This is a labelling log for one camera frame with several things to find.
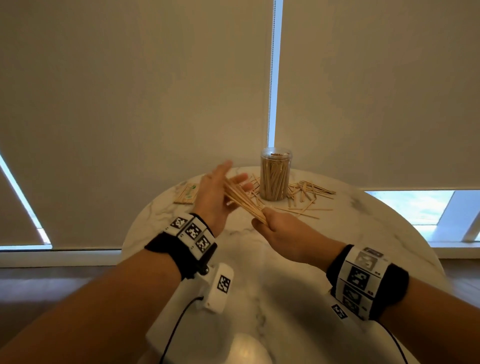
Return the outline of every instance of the marble table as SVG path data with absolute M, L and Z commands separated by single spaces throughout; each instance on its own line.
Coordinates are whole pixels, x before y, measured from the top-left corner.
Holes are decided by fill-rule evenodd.
M 234 168 L 260 174 L 259 167 Z M 126 259 L 156 236 L 179 212 L 190 206 L 173 200 L 186 182 L 166 190 L 138 215 L 122 249 Z M 302 170 L 292 170 L 290 181 L 312 181 L 337 192 L 334 200 L 319 198 L 312 211 L 320 219 L 300 217 L 324 235 L 386 254 L 414 277 L 450 291 L 438 258 L 421 235 L 399 214 L 369 194 L 346 183 Z M 287 205 L 286 201 L 271 206 Z M 278 255 L 251 226 L 252 217 L 238 209 L 218 237 L 211 264 L 224 262 L 235 272 L 226 308 L 221 315 L 191 307 L 168 350 L 171 363 L 403 363 L 390 336 L 375 322 L 345 325 L 330 308 L 325 274 Z M 200 283 L 180 284 L 147 333 L 162 352 L 186 304 Z M 417 363 L 406 352 L 409 363 Z

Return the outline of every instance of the white table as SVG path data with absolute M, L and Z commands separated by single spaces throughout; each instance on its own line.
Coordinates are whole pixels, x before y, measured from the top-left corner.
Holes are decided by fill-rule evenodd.
M 259 167 L 235 168 L 231 175 L 260 175 Z M 188 182 L 199 182 L 196 176 Z M 324 235 L 369 246 L 394 263 L 440 289 L 450 291 L 442 266 L 420 234 L 399 214 L 367 193 L 343 182 L 301 170 L 292 170 L 291 182 L 300 180 L 337 192 L 335 199 L 318 198 L 311 211 L 320 217 L 300 217 Z M 182 182 L 149 203 L 130 227 L 122 249 L 125 259 L 141 250 L 179 212 L 190 206 L 172 202 Z M 286 201 L 272 206 L 287 205 Z M 218 237 L 211 264 L 224 262 L 235 271 L 222 315 L 191 307 L 180 323 L 167 358 L 182 363 L 403 363 L 389 335 L 374 322 L 346 326 L 325 299 L 331 288 L 325 274 L 278 255 L 251 226 L 242 209 L 228 219 Z M 199 282 L 181 283 L 147 334 L 162 352 L 186 304 L 198 294 Z M 410 363 L 417 361 L 406 352 Z

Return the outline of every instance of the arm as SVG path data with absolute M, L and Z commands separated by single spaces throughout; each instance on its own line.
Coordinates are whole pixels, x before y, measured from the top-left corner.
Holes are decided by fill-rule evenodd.
M 215 236 L 237 207 L 224 198 L 223 180 L 230 167 L 226 162 L 202 178 L 193 209 Z M 247 178 L 241 174 L 232 180 Z M 0 350 L 0 363 L 129 363 L 145 348 L 147 330 L 180 280 L 168 254 L 143 249 L 25 328 Z
M 289 260 L 326 272 L 345 244 L 329 239 L 291 214 L 263 210 L 268 226 L 253 227 Z M 480 342 L 480 309 L 410 277 L 407 294 L 379 320 L 423 364 L 474 363 Z

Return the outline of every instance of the floor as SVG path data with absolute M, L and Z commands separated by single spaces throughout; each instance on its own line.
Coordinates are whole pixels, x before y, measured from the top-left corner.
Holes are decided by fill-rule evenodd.
M 441 260 L 454 294 L 480 307 L 480 259 Z M 0 347 L 56 302 L 111 267 L 0 268 Z

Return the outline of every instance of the clear plastic jar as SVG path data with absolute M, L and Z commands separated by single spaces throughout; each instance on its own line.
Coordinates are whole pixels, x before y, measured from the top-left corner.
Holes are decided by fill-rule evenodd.
M 279 201 L 287 197 L 293 154 L 279 147 L 265 148 L 260 156 L 260 197 Z

